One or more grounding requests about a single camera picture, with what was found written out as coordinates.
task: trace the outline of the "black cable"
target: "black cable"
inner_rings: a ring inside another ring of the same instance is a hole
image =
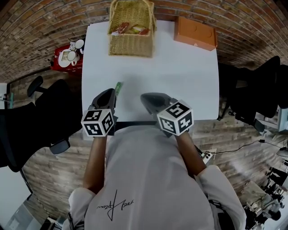
[[[209,151],[206,151],[206,152],[205,152],[205,155],[206,155],[207,153],[211,153],[211,154],[220,154],[220,153],[236,152],[236,151],[242,149],[243,147],[246,147],[246,146],[249,146],[249,145],[254,144],[255,142],[266,143],[266,144],[269,144],[269,145],[272,145],[272,146],[278,147],[280,150],[285,150],[285,149],[286,149],[286,147],[282,147],[282,148],[281,148],[281,147],[279,147],[279,146],[277,146],[277,145],[274,145],[274,144],[271,144],[271,143],[265,142],[265,140],[261,139],[261,140],[258,140],[258,141],[254,141],[254,142],[252,142],[252,143],[250,143],[250,144],[243,145],[243,146],[241,146],[240,148],[238,148],[238,149],[236,149],[236,150],[223,151],[223,152],[216,152],[216,153],[211,153],[211,152],[209,152]]]

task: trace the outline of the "floor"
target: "floor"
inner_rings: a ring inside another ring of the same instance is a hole
[[[40,93],[36,93],[33,98],[26,95],[27,87],[38,75],[11,84],[10,91],[15,94],[14,107],[34,102],[39,97]],[[58,79],[65,79],[73,92],[81,97],[80,78],[55,71],[45,71],[41,75],[44,78],[44,88]],[[195,144],[201,150],[213,152],[235,150],[262,138],[253,127],[229,115],[222,121],[195,121],[192,135]],[[65,217],[65,212],[69,209],[69,195],[82,185],[91,142],[83,140],[81,132],[75,133],[69,141],[71,147],[68,151],[53,155],[48,148],[43,148],[23,167],[27,181],[34,191],[32,197],[24,204],[40,223],[43,223],[47,216]],[[279,146],[283,146],[283,141],[283,137],[279,136],[269,140]],[[261,184],[266,179],[265,173],[269,166],[281,165],[281,159],[275,154],[277,151],[277,147],[256,142],[237,152],[216,155],[209,164],[218,165],[239,193],[250,180]]]

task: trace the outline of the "red object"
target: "red object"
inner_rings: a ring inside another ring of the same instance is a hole
[[[60,72],[66,72],[66,73],[69,73],[71,75],[82,76],[83,54],[79,53],[80,60],[77,61],[77,64],[75,66],[70,64],[66,68],[63,68],[58,63],[58,57],[59,57],[60,53],[63,50],[68,49],[69,47],[70,47],[70,45],[66,45],[66,46],[62,46],[60,48],[55,49],[54,65],[51,66],[51,69],[56,70],[56,71],[60,71]]]

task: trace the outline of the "white table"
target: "white table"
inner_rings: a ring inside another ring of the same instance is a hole
[[[108,22],[88,26],[82,70],[82,109],[102,91],[124,83],[115,109],[118,121],[151,120],[143,93],[166,93],[193,108],[195,120],[217,119],[219,77],[216,50],[173,40],[174,22],[157,21],[153,58],[108,56]]]

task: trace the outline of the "white t-shirt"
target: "white t-shirt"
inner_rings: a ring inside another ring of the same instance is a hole
[[[129,127],[108,143],[103,189],[78,188],[69,198],[74,227],[85,230],[212,230],[209,199],[219,201],[235,229],[245,229],[245,212],[217,166],[198,179],[188,175],[174,137],[153,127]],[[68,230],[68,221],[63,229]]]

